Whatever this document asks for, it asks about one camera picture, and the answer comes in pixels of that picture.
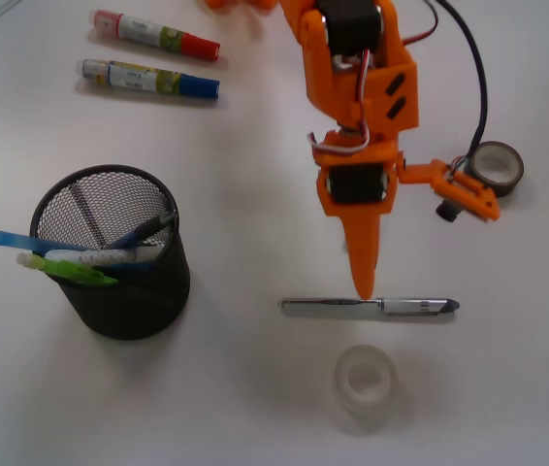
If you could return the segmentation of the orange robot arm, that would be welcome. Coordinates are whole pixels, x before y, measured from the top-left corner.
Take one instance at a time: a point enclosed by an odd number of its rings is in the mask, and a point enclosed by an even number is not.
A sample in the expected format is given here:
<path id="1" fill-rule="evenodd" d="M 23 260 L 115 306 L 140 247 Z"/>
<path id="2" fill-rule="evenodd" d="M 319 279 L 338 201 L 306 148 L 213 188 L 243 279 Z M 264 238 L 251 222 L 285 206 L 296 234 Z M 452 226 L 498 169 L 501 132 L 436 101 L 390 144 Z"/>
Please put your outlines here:
<path id="1" fill-rule="evenodd" d="M 371 297 L 381 216 L 391 212 L 399 136 L 419 124 L 417 65 L 390 1 L 256 1 L 280 7 L 301 47 L 307 98 L 338 127 L 307 138 L 318 198 L 340 220 L 357 294 Z"/>

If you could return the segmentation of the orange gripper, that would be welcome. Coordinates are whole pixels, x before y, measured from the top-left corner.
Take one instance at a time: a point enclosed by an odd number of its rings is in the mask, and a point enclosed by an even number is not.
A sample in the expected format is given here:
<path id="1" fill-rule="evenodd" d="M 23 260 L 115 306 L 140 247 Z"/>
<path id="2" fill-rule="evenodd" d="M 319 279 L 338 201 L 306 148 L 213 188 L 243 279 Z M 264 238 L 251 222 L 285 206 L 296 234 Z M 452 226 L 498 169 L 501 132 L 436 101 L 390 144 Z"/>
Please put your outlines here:
<path id="1" fill-rule="evenodd" d="M 322 142 L 312 140 L 311 151 L 319 167 L 318 198 L 327 216 L 344 216 L 352 280 L 359 297 L 369 300 L 379 251 L 378 216 L 391 212 L 398 187 L 399 141 L 381 134 L 365 141 L 360 131 L 338 129 Z"/>

